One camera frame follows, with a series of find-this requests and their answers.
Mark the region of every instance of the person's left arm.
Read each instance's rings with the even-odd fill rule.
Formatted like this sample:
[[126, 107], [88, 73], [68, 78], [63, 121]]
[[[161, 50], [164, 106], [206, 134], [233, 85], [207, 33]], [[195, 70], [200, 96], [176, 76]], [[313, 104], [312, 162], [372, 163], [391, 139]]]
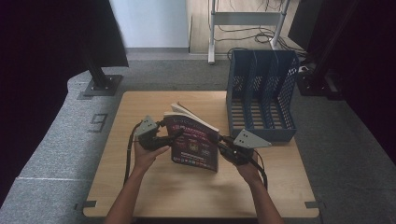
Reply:
[[155, 151], [148, 151], [142, 148], [138, 142], [134, 143], [134, 169], [122, 188], [116, 201], [107, 214], [105, 223], [126, 223], [130, 224], [134, 218], [134, 206], [143, 176], [154, 163], [157, 156], [163, 154], [169, 147], [161, 147]]

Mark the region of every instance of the white metal frame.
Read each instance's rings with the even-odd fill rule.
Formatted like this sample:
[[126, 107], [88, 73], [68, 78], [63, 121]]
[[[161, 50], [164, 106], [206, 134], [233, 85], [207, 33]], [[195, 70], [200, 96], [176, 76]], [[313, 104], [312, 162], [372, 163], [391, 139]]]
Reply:
[[210, 38], [208, 62], [215, 63], [215, 25], [266, 25], [276, 26], [274, 38], [270, 41], [272, 49], [279, 49], [277, 40], [286, 18], [290, 0], [286, 0], [280, 12], [216, 12], [216, 0], [212, 0], [210, 15]]

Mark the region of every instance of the purple book cover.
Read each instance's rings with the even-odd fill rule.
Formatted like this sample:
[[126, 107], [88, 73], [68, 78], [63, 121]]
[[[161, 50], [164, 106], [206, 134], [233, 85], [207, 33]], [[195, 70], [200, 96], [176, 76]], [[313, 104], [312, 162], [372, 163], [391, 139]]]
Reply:
[[164, 121], [169, 135], [184, 130], [172, 145], [173, 162], [218, 171], [218, 146], [210, 142], [208, 136], [217, 139], [219, 132], [184, 116], [165, 117]]

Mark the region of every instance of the person's right arm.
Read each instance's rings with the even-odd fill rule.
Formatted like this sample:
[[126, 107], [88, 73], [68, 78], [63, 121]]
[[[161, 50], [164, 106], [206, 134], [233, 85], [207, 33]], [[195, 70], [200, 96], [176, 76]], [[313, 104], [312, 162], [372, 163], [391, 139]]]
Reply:
[[[257, 154], [254, 153], [254, 160], [257, 160]], [[250, 187], [253, 196], [254, 206], [256, 208], [257, 219], [260, 224], [284, 223], [282, 217], [277, 212], [267, 189], [262, 183], [259, 171], [251, 163], [236, 166], [239, 174], [244, 177]]]

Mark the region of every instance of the open book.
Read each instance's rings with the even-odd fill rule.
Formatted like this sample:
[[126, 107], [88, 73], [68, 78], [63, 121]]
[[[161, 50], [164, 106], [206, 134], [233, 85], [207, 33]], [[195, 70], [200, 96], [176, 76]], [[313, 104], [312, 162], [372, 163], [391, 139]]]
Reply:
[[171, 104], [171, 107], [173, 112], [163, 114], [168, 134], [184, 130], [172, 145], [172, 161], [217, 172], [218, 146], [209, 139], [217, 139], [219, 129], [204, 122], [180, 103]]

